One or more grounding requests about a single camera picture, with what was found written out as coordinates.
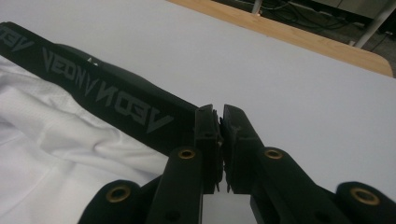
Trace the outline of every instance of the black elastic waistband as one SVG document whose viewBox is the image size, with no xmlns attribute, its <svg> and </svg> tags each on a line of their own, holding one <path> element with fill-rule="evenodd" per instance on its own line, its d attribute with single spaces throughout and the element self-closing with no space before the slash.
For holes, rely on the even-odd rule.
<svg viewBox="0 0 396 224">
<path fill-rule="evenodd" d="M 62 87 L 96 117 L 165 155 L 192 136 L 197 107 L 136 74 L 92 63 L 12 22 L 0 23 L 0 54 Z"/>
</svg>

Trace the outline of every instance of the metal rod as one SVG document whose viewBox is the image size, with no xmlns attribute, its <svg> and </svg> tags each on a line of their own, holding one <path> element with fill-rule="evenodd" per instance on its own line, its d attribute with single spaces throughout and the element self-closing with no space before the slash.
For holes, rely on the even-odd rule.
<svg viewBox="0 0 396 224">
<path fill-rule="evenodd" d="M 375 16 L 373 21 L 367 27 L 366 32 L 361 36 L 358 42 L 354 45 L 356 48 L 363 47 L 363 45 L 370 39 L 370 37 L 375 33 L 376 30 L 381 26 L 381 24 L 387 19 L 387 17 L 396 8 L 396 0 L 389 0 L 381 11 Z"/>
<path fill-rule="evenodd" d="M 260 7 L 262 6 L 262 0 L 254 1 L 253 9 L 251 10 L 252 14 L 259 14 Z"/>
</svg>

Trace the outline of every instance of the white surface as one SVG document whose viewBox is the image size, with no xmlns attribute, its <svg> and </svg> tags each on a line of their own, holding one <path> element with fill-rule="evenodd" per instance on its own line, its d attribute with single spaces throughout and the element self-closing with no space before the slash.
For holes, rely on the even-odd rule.
<svg viewBox="0 0 396 224">
<path fill-rule="evenodd" d="M 393 78 L 162 0 L 1 0 L 0 21 L 89 52 L 195 105 L 214 104 L 220 114 L 224 104 L 236 105 L 265 145 L 288 151 L 318 185 L 335 191 L 356 180 L 396 200 Z M 204 223 L 253 223 L 241 200 L 205 197 Z"/>
</svg>

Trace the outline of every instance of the white garment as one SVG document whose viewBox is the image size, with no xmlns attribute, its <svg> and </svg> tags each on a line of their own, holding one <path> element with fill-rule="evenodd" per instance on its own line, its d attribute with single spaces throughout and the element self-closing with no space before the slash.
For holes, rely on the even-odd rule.
<svg viewBox="0 0 396 224">
<path fill-rule="evenodd" d="M 144 185 L 166 161 L 0 56 L 0 223 L 77 223 L 104 184 Z"/>
</svg>

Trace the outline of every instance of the wooden table edge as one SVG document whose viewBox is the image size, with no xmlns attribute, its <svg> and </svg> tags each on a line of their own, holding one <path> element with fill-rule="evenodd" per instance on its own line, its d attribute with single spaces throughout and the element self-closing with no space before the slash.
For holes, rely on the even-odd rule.
<svg viewBox="0 0 396 224">
<path fill-rule="evenodd" d="M 277 21 L 271 21 L 211 0 L 168 1 L 263 35 L 271 36 L 292 45 L 309 49 L 335 60 L 350 63 L 384 76 L 393 77 L 389 62 L 385 58 L 370 51 L 354 48 L 347 44 L 320 35 L 315 35 Z"/>
</svg>

